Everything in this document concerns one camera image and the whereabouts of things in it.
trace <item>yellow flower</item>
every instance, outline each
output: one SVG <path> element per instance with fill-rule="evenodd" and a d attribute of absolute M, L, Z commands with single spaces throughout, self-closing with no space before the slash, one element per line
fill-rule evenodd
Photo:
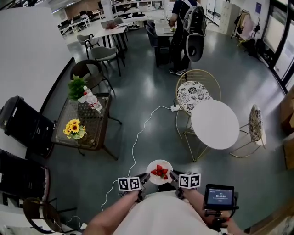
<path fill-rule="evenodd" d="M 79 124 L 72 125 L 72 132 L 78 133 L 79 132 Z"/>
<path fill-rule="evenodd" d="M 67 125 L 66 128 L 63 130 L 63 133 L 66 135 L 69 135 L 71 131 L 72 131 L 71 126 Z"/>
<path fill-rule="evenodd" d="M 73 120 L 70 120 L 69 123 L 71 125 L 76 125 L 76 124 L 80 124 L 80 121 L 78 119 L 73 119 Z"/>

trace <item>sneaker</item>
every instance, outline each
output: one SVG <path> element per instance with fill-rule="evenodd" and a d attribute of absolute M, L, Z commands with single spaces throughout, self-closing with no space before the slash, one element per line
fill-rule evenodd
<path fill-rule="evenodd" d="M 171 74 L 176 74 L 178 76 L 183 75 L 185 73 L 185 71 L 186 71 L 185 69 L 184 70 L 175 70 L 173 68 L 170 68 L 170 73 Z"/>

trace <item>hand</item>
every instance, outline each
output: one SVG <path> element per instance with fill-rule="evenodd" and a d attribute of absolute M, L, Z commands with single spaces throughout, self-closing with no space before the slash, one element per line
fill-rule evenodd
<path fill-rule="evenodd" d="M 169 26 L 170 26 L 170 27 L 174 27 L 174 26 L 175 26 L 175 23 L 169 21 Z"/>

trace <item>water bottle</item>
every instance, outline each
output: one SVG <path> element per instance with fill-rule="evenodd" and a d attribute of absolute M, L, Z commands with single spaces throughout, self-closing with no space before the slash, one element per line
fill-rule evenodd
<path fill-rule="evenodd" d="M 84 90 L 87 93 L 87 103 L 90 105 L 91 109 L 96 109 L 100 114 L 102 112 L 102 105 L 100 104 L 97 97 L 92 93 L 90 89 L 84 86 Z"/>

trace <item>person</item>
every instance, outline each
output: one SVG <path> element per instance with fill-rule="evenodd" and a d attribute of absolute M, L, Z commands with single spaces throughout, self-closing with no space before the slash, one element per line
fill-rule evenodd
<path fill-rule="evenodd" d="M 96 215 L 83 235 L 217 235 L 209 229 L 214 216 L 204 216 L 204 196 L 196 190 L 182 189 L 184 200 L 175 191 L 147 195 L 136 203 L 139 191 L 127 193 L 111 207 Z M 244 234 L 230 219 L 228 232 Z"/>
<path fill-rule="evenodd" d="M 172 16 L 170 18 L 169 26 L 174 27 L 177 25 L 173 40 L 172 40 L 172 58 L 174 67 L 170 68 L 171 74 L 181 76 L 189 67 L 189 58 L 186 52 L 186 39 L 189 33 L 184 30 L 181 19 L 185 18 L 187 11 L 190 9 L 189 3 L 192 6 L 199 6 L 196 0 L 177 0 L 174 4 Z M 185 55 L 181 59 L 182 50 L 184 49 Z"/>

